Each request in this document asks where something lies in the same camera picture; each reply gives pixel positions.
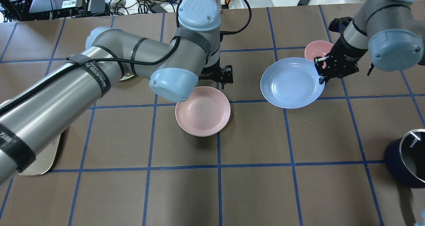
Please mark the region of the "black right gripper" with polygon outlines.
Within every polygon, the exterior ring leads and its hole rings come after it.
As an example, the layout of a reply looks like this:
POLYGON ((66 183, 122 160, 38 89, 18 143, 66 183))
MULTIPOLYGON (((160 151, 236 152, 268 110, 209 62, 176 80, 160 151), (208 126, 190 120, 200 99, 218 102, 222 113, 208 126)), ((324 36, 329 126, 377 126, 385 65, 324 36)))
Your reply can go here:
POLYGON ((366 54, 367 49, 351 46, 344 40, 338 40, 329 53, 314 57, 319 84, 325 84, 333 78, 343 78, 359 72, 358 61, 366 54))

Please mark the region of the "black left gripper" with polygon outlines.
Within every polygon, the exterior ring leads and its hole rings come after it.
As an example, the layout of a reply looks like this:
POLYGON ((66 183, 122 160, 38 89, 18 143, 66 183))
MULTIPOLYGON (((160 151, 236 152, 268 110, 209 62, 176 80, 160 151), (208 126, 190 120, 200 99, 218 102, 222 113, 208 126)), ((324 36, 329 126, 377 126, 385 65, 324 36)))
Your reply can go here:
POLYGON ((212 80, 216 83, 220 83, 220 90, 224 90, 226 84, 233 84, 233 66, 226 65, 224 68, 220 67, 220 62, 216 62, 214 65, 204 67, 199 75, 199 80, 212 80))

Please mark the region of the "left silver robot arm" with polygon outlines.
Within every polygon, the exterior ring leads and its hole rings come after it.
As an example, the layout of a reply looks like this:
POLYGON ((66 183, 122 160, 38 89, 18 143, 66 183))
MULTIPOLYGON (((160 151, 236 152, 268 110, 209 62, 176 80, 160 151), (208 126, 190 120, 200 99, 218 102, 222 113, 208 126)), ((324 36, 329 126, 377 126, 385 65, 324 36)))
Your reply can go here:
POLYGON ((220 7, 214 0, 182 0, 170 43, 98 27, 81 54, 1 107, 1 185, 36 157, 126 74, 149 80, 170 102, 184 102, 218 63, 220 7))

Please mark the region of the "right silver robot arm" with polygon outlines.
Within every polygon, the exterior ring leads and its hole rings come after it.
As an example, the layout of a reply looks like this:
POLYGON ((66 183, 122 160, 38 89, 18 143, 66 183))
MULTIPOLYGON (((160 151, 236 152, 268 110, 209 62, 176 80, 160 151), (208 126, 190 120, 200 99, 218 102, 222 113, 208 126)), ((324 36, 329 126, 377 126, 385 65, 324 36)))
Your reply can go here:
POLYGON ((402 71, 424 65, 424 22, 414 19, 416 0, 366 0, 355 17, 335 18, 328 30, 340 34, 314 65, 325 84, 359 71, 358 61, 369 52, 371 66, 381 71, 402 71))

